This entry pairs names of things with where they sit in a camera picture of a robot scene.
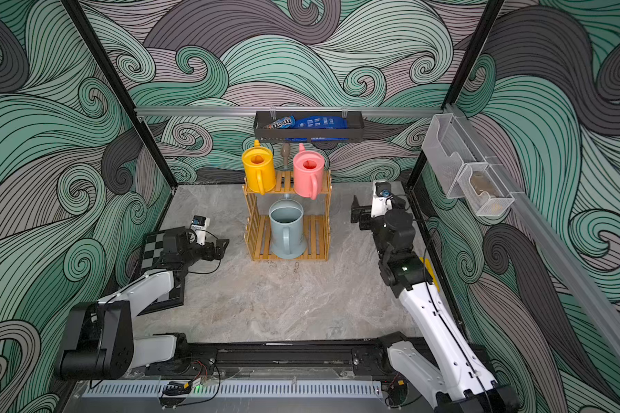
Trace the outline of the wooden two-tier shelf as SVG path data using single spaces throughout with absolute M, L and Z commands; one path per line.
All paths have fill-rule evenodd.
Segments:
M 265 196 L 274 196 L 277 199 L 284 195 L 295 194 L 293 188 L 294 172 L 276 171 L 276 185 L 272 191 Z M 246 223 L 244 240 L 246 247 L 253 261 L 257 260 L 279 260 L 279 257 L 272 250 L 271 227 L 268 213 L 260 213 L 258 208 L 257 192 L 248 188 L 247 181 L 242 186 L 246 199 L 246 206 L 249 218 Z M 306 251 L 297 258 L 301 261 L 327 261 L 331 245 L 330 228 L 330 209 L 332 199 L 332 175 L 330 170 L 324 172 L 322 179 L 322 189 L 318 198 L 314 202 L 324 201 L 324 211 L 322 214 L 303 215 L 303 231 L 308 247 Z

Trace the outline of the pink watering can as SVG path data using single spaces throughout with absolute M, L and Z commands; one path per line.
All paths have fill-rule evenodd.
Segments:
M 308 151 L 299 144 L 293 159 L 294 192 L 301 197 L 316 200 L 322 189 L 325 158 L 317 151 Z

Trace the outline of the light blue watering can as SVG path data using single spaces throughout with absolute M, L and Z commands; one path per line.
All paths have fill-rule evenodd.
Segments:
M 269 209 L 270 251 L 281 259 L 296 259 L 307 248 L 303 232 L 304 209 L 301 203 L 284 194 Z

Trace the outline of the yellow watering can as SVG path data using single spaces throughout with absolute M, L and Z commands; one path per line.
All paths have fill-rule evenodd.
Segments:
M 275 189 L 277 179 L 271 150 L 256 139 L 253 147 L 246 150 L 241 159 L 248 189 L 261 195 Z

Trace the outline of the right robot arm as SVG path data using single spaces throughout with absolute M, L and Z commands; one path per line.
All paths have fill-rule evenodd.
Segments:
M 373 183 L 371 205 L 351 205 L 351 223 L 371 232 L 382 280 L 420 328 L 433 356 L 428 360 L 403 339 L 387 346 L 389 364 L 436 412 L 518 412 L 515 390 L 497 382 L 449 315 L 431 267 L 413 249 L 414 222 L 405 199 L 384 180 Z

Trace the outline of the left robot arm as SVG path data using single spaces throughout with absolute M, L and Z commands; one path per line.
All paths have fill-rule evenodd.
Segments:
M 184 227 L 164 233 L 153 266 L 125 287 L 96 301 L 81 302 L 69 312 L 54 376 L 59 380 L 117 380 L 127 370 L 170 361 L 177 336 L 134 337 L 133 321 L 148 306 L 182 282 L 198 261 L 220 261 L 228 239 L 200 242 L 198 230 Z

